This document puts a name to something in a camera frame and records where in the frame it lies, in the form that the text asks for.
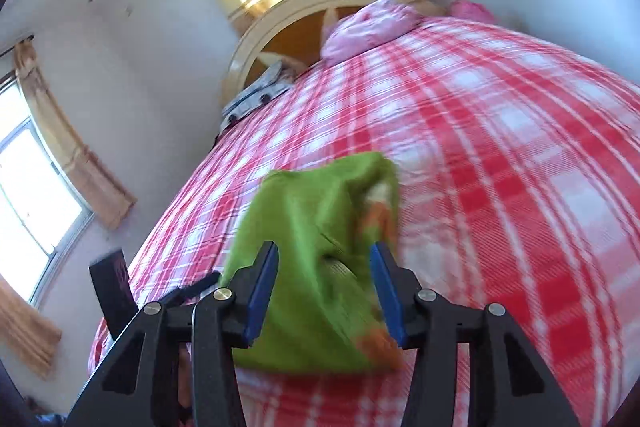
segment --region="bed sheet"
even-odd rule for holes
[[[271,169],[377,150],[398,166],[399,255],[426,287],[505,304],[582,425],[640,373],[640,89],[547,42],[452,18],[316,66],[242,120],[194,172],[130,266],[139,305],[222,269]],[[89,369],[106,352],[100,325]],[[402,371],[238,370],[249,426],[397,426]],[[468,360],[456,425],[468,408]]]

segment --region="green cloth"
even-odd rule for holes
[[[251,265],[263,241],[280,252],[260,337],[234,361],[284,373],[357,373],[376,368],[354,344],[382,327],[370,270],[376,241],[393,249],[398,180],[380,153],[309,171],[272,171],[242,219],[222,283]]]

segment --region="silver bolt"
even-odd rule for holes
[[[420,290],[418,292],[418,299],[421,301],[433,302],[438,298],[438,294],[433,290]]]
[[[489,313],[496,317],[502,317],[506,312],[507,310],[504,309],[502,304],[498,304],[497,302],[489,304]]]
[[[144,308],[143,311],[147,315],[156,315],[162,309],[162,304],[159,302],[149,302]]]
[[[218,288],[213,292],[213,298],[216,301],[226,301],[231,298],[234,293],[229,288]]]

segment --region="arched headboard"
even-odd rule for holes
[[[257,80],[264,70],[257,61],[261,52],[287,55],[311,65],[320,57],[324,12],[337,9],[344,17],[374,1],[377,0],[283,0],[276,4],[242,36],[222,86],[222,105]],[[423,2],[420,8],[424,15],[442,14],[440,7],[429,2]]]

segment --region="bright pink pillow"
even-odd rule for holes
[[[335,66],[413,30],[423,19],[415,9],[396,0],[378,0],[338,22],[320,56]]]
[[[495,17],[483,5],[468,0],[453,1],[449,6],[449,15],[467,21],[495,24]]]

